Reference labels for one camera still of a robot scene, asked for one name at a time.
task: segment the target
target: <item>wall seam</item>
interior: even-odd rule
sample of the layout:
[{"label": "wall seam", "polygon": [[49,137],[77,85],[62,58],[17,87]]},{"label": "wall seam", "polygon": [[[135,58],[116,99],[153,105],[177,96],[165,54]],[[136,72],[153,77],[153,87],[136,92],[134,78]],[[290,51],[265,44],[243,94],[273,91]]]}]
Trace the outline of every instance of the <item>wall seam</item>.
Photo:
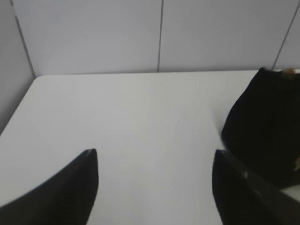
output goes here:
[{"label": "wall seam", "polygon": [[160,15],[160,28],[159,28],[159,41],[158,41],[158,58],[157,58],[157,72],[160,69],[160,52],[161,52],[161,37],[163,31],[163,17],[164,17],[164,4],[165,0],[161,1],[161,15]]},{"label": "wall seam", "polygon": [[272,66],[272,69],[271,69],[271,70],[273,70],[273,69],[275,68],[276,64],[277,64],[277,61],[278,61],[278,59],[279,59],[280,53],[281,53],[281,51],[282,51],[282,48],[283,48],[283,46],[285,45],[286,38],[287,38],[287,36],[288,36],[288,34],[289,34],[289,32],[290,32],[290,29],[291,29],[291,27],[292,27],[292,24],[294,23],[295,17],[296,17],[296,15],[297,15],[298,10],[299,10],[299,6],[300,6],[300,0],[299,0],[299,2],[298,2],[298,5],[297,5],[296,10],[295,10],[295,12],[294,12],[294,15],[293,15],[293,17],[292,17],[292,20],[291,20],[291,22],[290,22],[290,25],[289,25],[289,27],[288,27],[286,33],[285,33],[285,37],[284,37],[284,39],[283,39],[283,41],[282,41],[282,43],[281,43],[281,45],[280,45],[279,51],[278,51],[278,53],[277,53],[277,56],[276,56],[276,58],[275,58],[275,61],[274,61],[274,63],[273,63],[273,66]]}]

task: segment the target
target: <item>gray wall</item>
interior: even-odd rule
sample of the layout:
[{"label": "gray wall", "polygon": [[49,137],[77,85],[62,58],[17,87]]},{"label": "gray wall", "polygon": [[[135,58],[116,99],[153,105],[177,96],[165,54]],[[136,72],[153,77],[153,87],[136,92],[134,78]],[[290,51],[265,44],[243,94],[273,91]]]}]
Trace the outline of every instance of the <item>gray wall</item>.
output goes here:
[{"label": "gray wall", "polygon": [[9,0],[0,1],[0,133],[33,81]]},{"label": "gray wall", "polygon": [[155,72],[161,0],[14,0],[37,76]]},{"label": "gray wall", "polygon": [[[14,1],[35,72],[46,75],[270,68],[299,0]],[[300,66],[299,20],[280,67]]]}]

